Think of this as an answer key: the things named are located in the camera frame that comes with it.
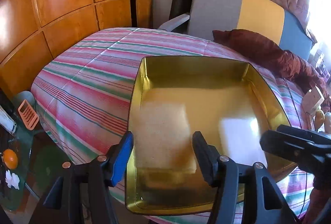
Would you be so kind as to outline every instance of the tray rim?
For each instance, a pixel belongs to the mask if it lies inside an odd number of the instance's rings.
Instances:
[[[139,64],[139,67],[138,67],[138,72],[139,72],[139,69],[141,67],[141,65],[143,64],[143,62],[146,60],[146,58],[156,58],[156,57],[194,57],[194,58],[198,58],[198,57],[204,57],[204,58],[215,58],[215,59],[225,59],[225,60],[230,60],[230,61],[237,61],[237,62],[243,62],[243,63],[247,63],[248,64],[248,67],[251,66],[255,71],[256,73],[259,75],[259,77],[261,77],[261,79],[263,79],[263,81],[265,82],[265,84],[267,85],[267,87],[271,90],[271,92],[274,94],[274,92],[272,91],[271,87],[269,86],[269,84],[266,82],[266,80],[262,77],[262,75],[257,71],[257,69],[248,61],[244,61],[244,60],[238,60],[238,59],[229,59],[229,58],[222,58],[222,57],[214,57],[214,56],[204,56],[204,55],[160,55],[160,56],[145,56],[141,59],[140,61],[140,64]],[[131,95],[131,98],[130,98],[130,106],[129,106],[129,111],[128,111],[128,120],[127,120],[127,130],[129,128],[129,122],[130,122],[130,112],[131,112],[131,102],[132,102],[132,97],[133,97],[133,92],[134,92],[134,89],[135,89],[135,86],[136,86],[136,80],[137,80],[137,75],[136,75],[136,78],[134,80],[134,84],[133,84],[133,89],[132,89],[132,95]],[[284,108],[282,107],[281,103],[279,102],[279,100],[277,99],[277,97],[275,96],[274,94],[274,97],[275,99],[277,100],[279,106],[281,107],[284,115],[286,116],[286,120],[287,120],[287,123],[289,126],[291,126],[291,122],[289,121],[288,119],[288,116],[287,114],[285,113],[284,111]],[[289,176],[296,168],[298,167],[298,165],[295,163],[295,162],[291,162],[289,165],[288,165],[288,169],[291,169],[290,172],[282,177],[281,179],[277,180],[276,183],[280,182],[281,180],[283,180],[284,178],[286,178],[287,176]],[[238,203],[241,203],[244,201],[244,193],[241,193],[241,194],[238,194],[238,199],[239,201],[237,200],[237,204]],[[201,207],[206,207],[208,205],[212,205],[214,202],[209,202],[209,203],[206,203],[206,204],[201,204],[201,205],[193,205],[193,206],[185,206],[185,207],[181,207],[181,208],[167,208],[167,209],[152,209],[152,210],[148,210],[148,209],[143,209],[141,207],[139,207],[137,205],[137,203],[135,202],[135,205],[136,207],[140,208],[141,211],[145,211],[144,212],[137,212],[137,211],[132,211],[132,206],[130,206],[128,203],[127,203],[127,170],[125,170],[125,206],[126,208],[132,212],[133,214],[136,214],[136,215],[153,215],[153,216],[180,216],[180,215],[192,215],[192,214],[199,214],[199,213],[206,213],[206,212],[210,212],[211,209],[201,209],[199,210],[199,208]],[[184,208],[197,208],[198,210],[197,211],[192,211],[192,212],[187,212],[187,213],[172,213],[171,211],[178,211],[180,209],[184,209]],[[164,213],[156,213],[155,211],[164,211]]]

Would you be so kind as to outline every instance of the metal tin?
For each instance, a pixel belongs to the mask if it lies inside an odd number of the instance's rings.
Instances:
[[[205,56],[143,58],[131,97],[128,130],[134,128],[134,111],[150,102],[149,93],[155,89],[176,91],[159,95],[157,101],[184,103],[192,133],[201,131],[207,143],[214,145],[221,155],[218,122],[224,117],[256,118],[259,135],[267,129],[275,130],[280,124],[290,125],[268,84],[247,62]],[[153,145],[146,141],[147,151],[149,146]],[[295,163],[276,156],[266,154],[266,158],[268,170],[277,182],[296,167]],[[204,182],[198,166],[195,173],[187,173],[137,168],[136,164],[134,146],[125,178],[125,204],[131,212],[182,215],[211,210],[216,189]],[[239,186],[238,201],[243,200],[243,192],[243,186]]]

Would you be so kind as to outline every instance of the wooden wardrobe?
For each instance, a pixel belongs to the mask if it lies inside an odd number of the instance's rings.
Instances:
[[[0,87],[30,89],[52,59],[102,29],[150,28],[152,0],[0,0]]]

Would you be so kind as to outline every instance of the chair armrest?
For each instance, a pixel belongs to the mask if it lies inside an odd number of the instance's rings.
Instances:
[[[171,20],[166,21],[158,29],[171,32],[172,30],[174,30],[178,26],[182,25],[185,21],[188,21],[189,19],[190,19],[190,15],[185,13],[185,14],[179,15],[178,17],[175,17]]]

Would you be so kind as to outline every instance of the orange silicone mold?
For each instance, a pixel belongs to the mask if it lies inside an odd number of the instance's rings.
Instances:
[[[32,131],[39,121],[39,116],[27,100],[24,100],[18,108],[19,115],[25,127]]]

